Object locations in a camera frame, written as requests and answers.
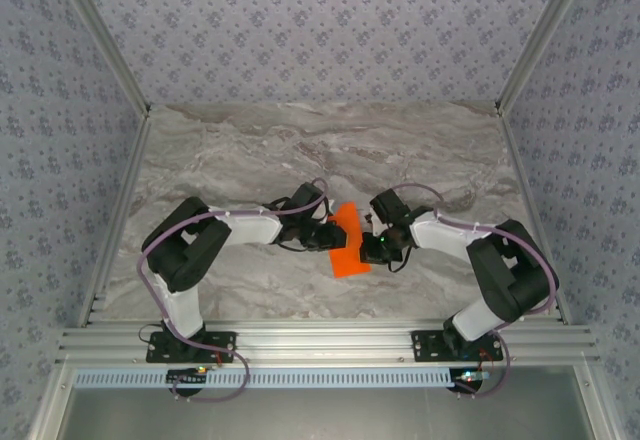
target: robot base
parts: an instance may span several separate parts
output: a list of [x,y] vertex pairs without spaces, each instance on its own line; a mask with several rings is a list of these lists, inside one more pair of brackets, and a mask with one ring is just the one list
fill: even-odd
[[[203,327],[190,340],[205,345],[235,350],[236,337],[235,332],[207,332]],[[233,355],[228,353],[216,355],[215,352],[209,350],[190,347],[175,338],[164,326],[162,332],[151,334],[147,348],[147,363],[199,363],[208,365],[232,362]]]
[[480,362],[487,361],[483,354],[488,353],[493,361],[499,362],[504,356],[502,346],[491,335],[483,335],[468,345],[463,352],[456,355],[447,346],[442,330],[416,330],[411,332],[413,358],[416,362]]

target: orange object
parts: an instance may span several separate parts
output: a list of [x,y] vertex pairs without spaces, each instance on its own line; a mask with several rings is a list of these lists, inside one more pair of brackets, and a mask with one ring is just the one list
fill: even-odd
[[347,234],[347,246],[329,250],[329,259],[336,278],[358,275],[371,271],[371,265],[360,262],[360,245],[362,244],[362,229],[358,219],[358,210],[354,202],[345,203],[335,215],[329,217],[335,221]]

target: marble surface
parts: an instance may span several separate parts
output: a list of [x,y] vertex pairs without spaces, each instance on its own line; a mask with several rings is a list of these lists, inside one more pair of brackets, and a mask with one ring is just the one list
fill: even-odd
[[[528,223],[498,119],[452,103],[277,104],[156,107],[104,317],[155,319],[135,273],[143,239],[186,197],[218,207],[253,207],[316,176],[337,205],[368,202],[387,187],[423,182],[467,220]],[[430,204],[406,189],[411,207]],[[418,250],[391,274],[335,279],[328,253],[275,246],[223,249],[200,283],[205,318],[445,318],[479,296],[469,265]]]

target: patterned wallpaper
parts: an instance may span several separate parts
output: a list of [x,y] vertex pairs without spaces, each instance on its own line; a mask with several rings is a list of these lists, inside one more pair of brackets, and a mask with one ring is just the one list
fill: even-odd
[[0,438],[77,321],[137,119],[67,0],[0,0]]
[[493,100],[546,0],[94,0],[147,101]]
[[576,0],[510,114],[564,288],[640,438],[640,0]]

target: robotic arm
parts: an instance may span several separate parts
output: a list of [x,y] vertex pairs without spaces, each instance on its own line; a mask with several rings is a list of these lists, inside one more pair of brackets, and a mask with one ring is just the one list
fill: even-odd
[[[305,183],[291,198],[283,197],[264,205],[255,211],[255,215],[228,214],[208,218],[175,232],[160,243],[149,254],[148,265],[154,273],[153,286],[178,333],[194,341],[203,338],[205,332],[198,302],[198,283],[223,246],[244,243],[282,245],[298,239],[308,251],[344,247],[345,232],[335,222],[327,220],[333,203],[328,199],[316,208],[296,214],[275,216],[268,213],[304,207],[318,200],[322,194],[315,185]],[[178,223],[214,210],[197,197],[188,198],[145,239],[142,250]],[[195,352],[185,349],[185,353]]]
[[[405,248],[422,248],[441,251],[473,267],[482,297],[444,322],[444,341],[456,357],[463,358],[481,337],[516,321],[549,297],[547,275],[521,245],[485,229],[459,228],[455,225],[460,222],[428,207],[410,210],[391,189],[370,205],[367,220],[372,232],[363,234],[362,262],[390,264],[402,261]],[[542,255],[521,223],[507,220],[494,230],[518,237]],[[558,279],[553,276],[557,288]]]

